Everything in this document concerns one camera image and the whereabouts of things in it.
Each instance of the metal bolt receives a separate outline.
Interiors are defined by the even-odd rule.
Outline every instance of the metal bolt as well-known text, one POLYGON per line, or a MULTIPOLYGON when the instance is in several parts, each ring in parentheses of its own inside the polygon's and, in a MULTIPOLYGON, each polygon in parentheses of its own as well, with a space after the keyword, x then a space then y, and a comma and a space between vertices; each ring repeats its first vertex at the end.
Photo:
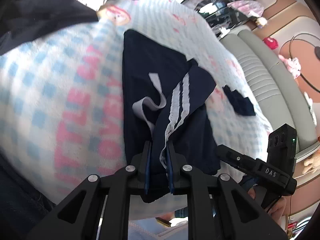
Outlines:
POLYGON ((191 171, 192 170, 192 166, 191 165, 183 165, 183 167, 182 167, 182 169, 184 170, 184 171, 191 171))
POLYGON ((228 181, 230 179, 230 176, 228 174, 222 173, 220 175, 220 178, 224 181, 228 181))
POLYGON ((95 174, 92 174, 88 177, 88 181, 90 181, 90 182, 95 182, 95 181, 97 181, 97 179, 98 179, 98 176, 95 174))
POLYGON ((126 168, 125 168, 125 170, 126 170, 126 171, 129 171, 129 172, 132 172, 132 171, 134 171, 135 169, 136 169, 136 167, 133 166, 133 165, 126 166, 126 168))

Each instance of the beige plush toy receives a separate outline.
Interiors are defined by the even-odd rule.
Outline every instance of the beige plush toy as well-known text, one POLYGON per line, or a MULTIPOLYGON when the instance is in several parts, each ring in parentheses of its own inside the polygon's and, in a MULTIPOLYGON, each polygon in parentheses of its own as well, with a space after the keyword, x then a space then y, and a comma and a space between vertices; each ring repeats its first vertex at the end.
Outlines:
POLYGON ((304 169, 302 174, 307 173, 310 169, 312 169, 312 173, 315 173, 320 168, 320 150, 317 150, 311 158, 304 161, 304 169))

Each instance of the blanket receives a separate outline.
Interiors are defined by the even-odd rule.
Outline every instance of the blanket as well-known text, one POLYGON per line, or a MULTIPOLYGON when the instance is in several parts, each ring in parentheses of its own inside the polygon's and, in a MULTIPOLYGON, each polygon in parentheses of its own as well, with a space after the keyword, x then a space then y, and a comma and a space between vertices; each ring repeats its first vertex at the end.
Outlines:
MULTIPOLYGON (((200 15, 174 0, 113 0, 99 17, 0 57, 0 145, 35 188, 59 203, 88 175, 106 176, 126 166, 122 51, 130 28, 207 70, 217 83, 206 100, 215 141, 266 161, 271 125, 236 58, 200 15), (225 85, 249 97, 256 115, 236 114, 225 85)), ((218 174, 223 172, 237 182, 243 176, 221 163, 218 174)), ((185 206, 186 196, 166 195, 150 204, 132 196, 130 219, 185 206)))

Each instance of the black robotic device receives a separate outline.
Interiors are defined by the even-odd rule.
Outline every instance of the black robotic device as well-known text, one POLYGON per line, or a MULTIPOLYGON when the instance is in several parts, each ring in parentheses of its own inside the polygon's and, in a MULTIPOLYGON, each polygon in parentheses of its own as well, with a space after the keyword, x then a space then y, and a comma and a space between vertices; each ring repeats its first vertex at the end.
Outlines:
MULTIPOLYGON (((280 196, 292 195, 297 181, 296 130, 285 124, 269 135, 268 160, 254 160, 224 145, 217 152, 222 161, 258 178, 267 189, 259 206, 229 175, 203 174, 186 163, 168 142, 166 158, 170 188, 187 195, 189 240, 287 240, 286 233, 262 209, 280 196), (212 215, 212 196, 216 215, 212 215)), ((151 142, 135 155, 129 166, 100 178, 90 175, 29 233, 27 240, 95 240, 100 217, 99 240, 127 240, 130 195, 145 194, 145 170, 151 142)))

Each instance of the pink plush toy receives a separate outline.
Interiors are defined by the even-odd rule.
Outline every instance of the pink plush toy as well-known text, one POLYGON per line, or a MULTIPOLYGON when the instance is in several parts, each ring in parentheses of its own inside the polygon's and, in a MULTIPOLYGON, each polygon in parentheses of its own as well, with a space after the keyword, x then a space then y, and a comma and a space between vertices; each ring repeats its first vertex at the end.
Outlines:
POLYGON ((299 60, 296 57, 293 59, 285 58, 280 54, 278 55, 278 57, 285 64, 285 66, 287 67, 287 70, 292 74, 294 79, 300 76, 301 65, 299 63, 299 60))

